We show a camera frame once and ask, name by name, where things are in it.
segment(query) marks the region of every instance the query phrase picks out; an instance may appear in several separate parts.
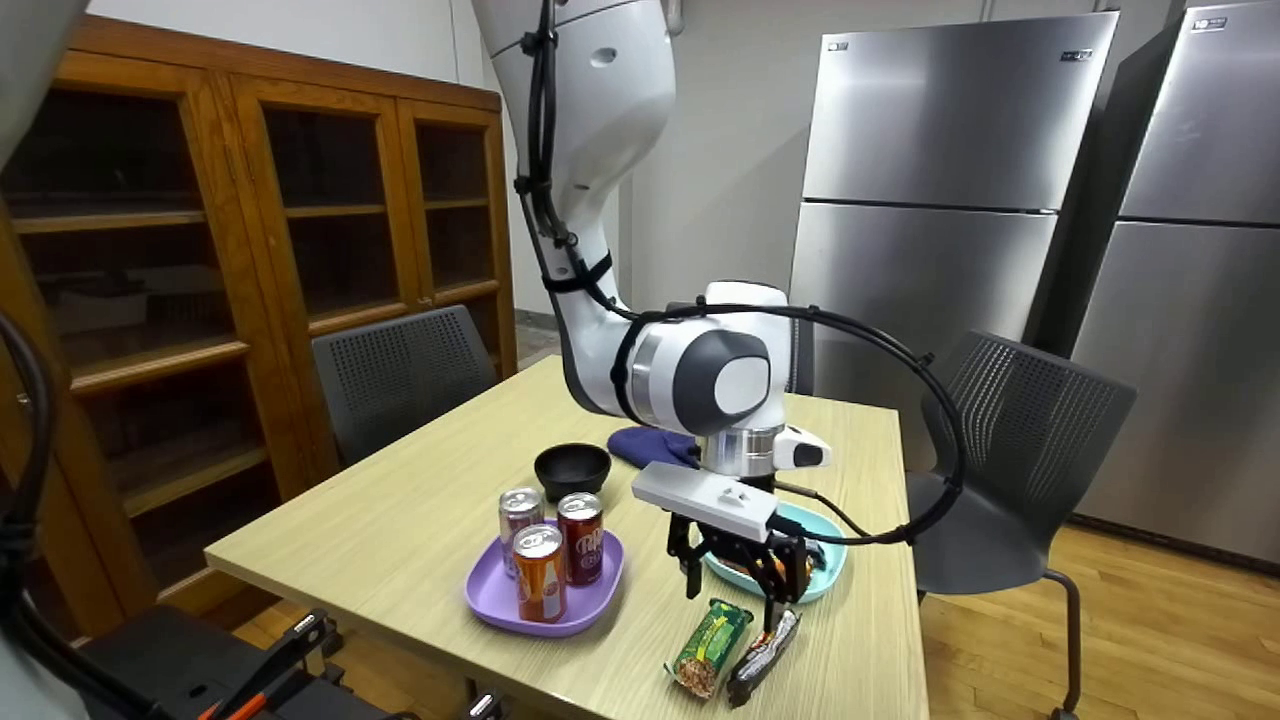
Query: wooden table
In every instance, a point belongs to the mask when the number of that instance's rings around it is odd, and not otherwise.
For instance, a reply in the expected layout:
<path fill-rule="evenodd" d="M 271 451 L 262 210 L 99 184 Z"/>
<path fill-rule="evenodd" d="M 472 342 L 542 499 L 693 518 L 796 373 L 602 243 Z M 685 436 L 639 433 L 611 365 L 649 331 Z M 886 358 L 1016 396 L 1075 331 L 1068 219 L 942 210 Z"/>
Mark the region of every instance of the wooden table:
<path fill-rule="evenodd" d="M 825 436 L 834 460 L 785 482 L 819 488 L 863 527 L 902 519 L 894 417 L 787 396 L 787 419 Z M 914 577 L 909 550 L 855 550 L 834 590 L 805 612 L 801 635 L 743 710 L 689 702 L 665 665 L 708 609 L 728 595 L 713 577 L 685 602 L 665 552 L 668 518 L 631 497 L 636 470 L 611 466 L 602 527 L 629 552 L 614 612 L 570 641 L 532 641 L 480 626 L 462 584 L 494 536 L 498 488 L 526 484 L 546 446 L 602 446 L 624 419 L 586 417 L 542 360 L 327 484 L 286 499 L 209 550 L 211 569 L 327 609 L 391 635 L 448 673 L 475 676 L 514 710 L 550 715 L 929 715 Z"/>

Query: cabinet door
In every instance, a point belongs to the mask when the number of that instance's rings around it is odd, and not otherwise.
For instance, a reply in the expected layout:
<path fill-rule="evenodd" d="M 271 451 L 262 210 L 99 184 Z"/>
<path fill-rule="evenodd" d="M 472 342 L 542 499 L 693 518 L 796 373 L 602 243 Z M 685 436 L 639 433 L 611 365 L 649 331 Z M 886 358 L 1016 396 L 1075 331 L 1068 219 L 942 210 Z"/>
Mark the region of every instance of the cabinet door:
<path fill-rule="evenodd" d="M 277 302 L 296 304 L 307 331 L 405 311 L 413 250 L 391 99 L 271 82 L 234 86 L 234 99 Z"/>
<path fill-rule="evenodd" d="M 462 304 L 498 370 L 510 347 L 509 196 L 494 113 L 405 105 L 427 304 Z"/>
<path fill-rule="evenodd" d="M 5 274 L 62 379 L 59 470 L 127 612 L 218 605 L 199 550 L 307 476 L 215 137 L 199 72 L 71 52 L 0 179 Z"/>

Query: green package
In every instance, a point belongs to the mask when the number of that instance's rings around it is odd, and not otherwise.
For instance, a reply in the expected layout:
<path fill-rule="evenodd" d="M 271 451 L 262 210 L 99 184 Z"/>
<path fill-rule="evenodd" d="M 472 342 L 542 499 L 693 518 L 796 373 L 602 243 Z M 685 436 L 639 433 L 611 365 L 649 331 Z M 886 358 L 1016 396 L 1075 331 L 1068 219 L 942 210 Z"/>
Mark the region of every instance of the green package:
<path fill-rule="evenodd" d="M 746 609 L 713 595 L 704 621 L 693 630 L 679 658 L 668 665 L 668 676 L 701 702 L 715 698 L 746 630 Z"/>

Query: stainless steel refrigerator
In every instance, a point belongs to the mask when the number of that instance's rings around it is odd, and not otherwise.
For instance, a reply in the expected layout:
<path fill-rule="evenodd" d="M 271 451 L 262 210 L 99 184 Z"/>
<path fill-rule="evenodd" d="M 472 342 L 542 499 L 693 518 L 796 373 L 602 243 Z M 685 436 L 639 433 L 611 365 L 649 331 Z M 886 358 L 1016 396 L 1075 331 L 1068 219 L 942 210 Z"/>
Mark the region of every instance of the stainless steel refrigerator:
<path fill-rule="evenodd" d="M 1188 10 L 1098 128 L 1116 219 L 1073 358 L 1138 401 L 1080 512 L 1280 564 L 1280 10 Z"/>
<path fill-rule="evenodd" d="M 949 347 L 1023 335 L 1096 105 L 1116 13 L 833 32 L 819 40 L 790 302 Z M 796 390 L 902 409 L 868 344 L 801 331 Z"/>

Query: soda can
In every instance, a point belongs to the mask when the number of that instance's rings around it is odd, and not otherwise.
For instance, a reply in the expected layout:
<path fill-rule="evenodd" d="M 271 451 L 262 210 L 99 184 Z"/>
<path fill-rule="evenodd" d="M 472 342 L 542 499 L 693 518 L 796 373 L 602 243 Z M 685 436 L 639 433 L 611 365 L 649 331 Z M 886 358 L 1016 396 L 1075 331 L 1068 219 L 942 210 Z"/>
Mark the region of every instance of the soda can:
<path fill-rule="evenodd" d="M 556 518 L 562 532 L 568 584 L 596 584 L 602 552 L 598 497 L 570 492 L 556 505 Z"/>
<path fill-rule="evenodd" d="M 521 527 L 526 525 L 542 525 L 542 492 L 536 492 L 532 484 L 521 484 L 521 488 L 502 488 L 494 497 L 494 536 L 502 544 L 502 564 L 509 564 L 509 577 L 514 579 L 514 564 L 510 564 L 510 539 Z"/>
<path fill-rule="evenodd" d="M 521 621 L 556 626 L 562 616 L 562 536 L 556 525 L 526 525 L 510 539 Z"/>

